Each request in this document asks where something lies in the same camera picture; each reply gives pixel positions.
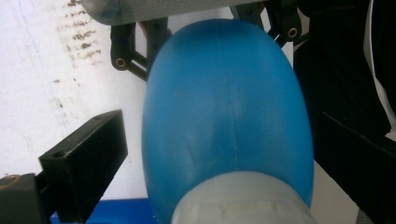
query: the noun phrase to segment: white plastic part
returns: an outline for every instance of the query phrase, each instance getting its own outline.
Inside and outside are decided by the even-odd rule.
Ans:
[[[148,21],[252,2],[257,0],[81,0],[81,4],[91,17],[107,25]]]
[[[286,183],[257,172],[206,180],[178,203],[172,224],[317,224]]]
[[[378,94],[379,101],[381,105],[384,107],[384,110],[387,114],[389,124],[390,124],[390,131],[385,136],[396,142],[396,116],[392,107],[390,106],[389,99],[385,88],[379,82],[375,75],[375,59],[373,56],[373,40],[372,40],[372,19],[373,19],[373,7],[374,7],[374,0],[370,0],[369,9],[367,11],[367,18],[366,18],[366,27],[364,33],[364,45],[363,51],[364,56],[366,57],[366,61],[369,64],[371,73],[373,75],[376,93]]]

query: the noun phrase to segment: black plastic bracket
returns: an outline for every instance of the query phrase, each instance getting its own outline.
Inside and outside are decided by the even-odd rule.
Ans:
[[[122,112],[90,119],[39,159],[43,172],[0,179],[0,223],[85,223],[128,154]]]
[[[302,33],[297,11],[297,0],[270,0],[265,2],[271,29],[268,34],[280,47],[297,40]]]
[[[128,70],[146,81],[147,59],[135,49],[135,27],[135,23],[111,26],[111,64],[117,70]]]
[[[249,3],[239,6],[230,7],[233,17],[241,21],[249,21],[260,28],[264,29],[262,25],[261,10],[258,3]]]
[[[154,63],[157,54],[168,38],[168,18],[160,18],[146,21],[148,32],[148,73]]]

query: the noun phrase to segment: white wall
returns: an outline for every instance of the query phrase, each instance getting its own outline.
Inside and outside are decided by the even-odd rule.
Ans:
[[[0,177],[38,174],[37,158],[45,151],[91,117],[122,109],[129,155],[103,199],[147,197],[140,153],[146,83],[111,66],[109,27],[67,1],[6,0],[0,8]],[[231,13],[223,8],[174,16],[169,27],[175,32],[211,18],[231,18]],[[137,41],[145,54],[140,29]],[[284,50],[292,60],[292,45]],[[339,192],[323,176],[316,174],[314,216],[321,224],[354,223],[337,213],[326,216],[339,211],[340,206],[324,203]],[[340,218],[331,222],[334,216]]]

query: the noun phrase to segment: screw hole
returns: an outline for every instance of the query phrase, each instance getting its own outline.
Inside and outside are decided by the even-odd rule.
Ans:
[[[288,36],[290,38],[294,38],[297,36],[297,33],[298,33],[298,31],[296,28],[291,28],[291,29],[289,29]]]
[[[116,65],[119,66],[119,67],[124,67],[126,65],[126,62],[122,58],[118,58],[116,60]]]

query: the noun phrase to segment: blue rounded object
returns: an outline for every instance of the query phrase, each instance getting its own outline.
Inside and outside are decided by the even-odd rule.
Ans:
[[[170,223],[190,189],[233,171],[275,176],[310,204],[313,149],[303,96],[280,47],[250,23],[201,21],[168,40],[148,79],[142,144],[160,224]]]

